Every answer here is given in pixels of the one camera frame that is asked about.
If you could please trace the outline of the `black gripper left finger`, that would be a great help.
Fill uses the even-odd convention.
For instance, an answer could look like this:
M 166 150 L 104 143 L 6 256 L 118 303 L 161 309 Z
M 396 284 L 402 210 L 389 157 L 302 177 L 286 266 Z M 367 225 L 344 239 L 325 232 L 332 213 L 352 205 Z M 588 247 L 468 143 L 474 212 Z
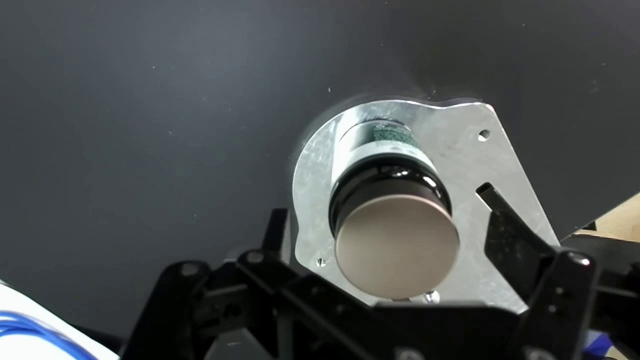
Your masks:
M 217 267 L 201 260 L 164 267 L 121 360 L 211 360 L 236 330 L 273 360 L 374 360 L 342 317 L 355 299 L 280 260 L 288 219 L 276 208 L 263 243 Z

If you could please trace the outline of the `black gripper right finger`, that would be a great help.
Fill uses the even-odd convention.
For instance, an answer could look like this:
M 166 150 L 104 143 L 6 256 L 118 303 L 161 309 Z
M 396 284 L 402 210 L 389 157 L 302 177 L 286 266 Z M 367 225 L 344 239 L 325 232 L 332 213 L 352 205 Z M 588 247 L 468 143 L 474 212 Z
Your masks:
M 523 313 L 499 307 L 419 309 L 395 360 L 581 360 L 595 309 L 598 261 L 545 243 L 490 183 L 488 257 L 526 299 Z

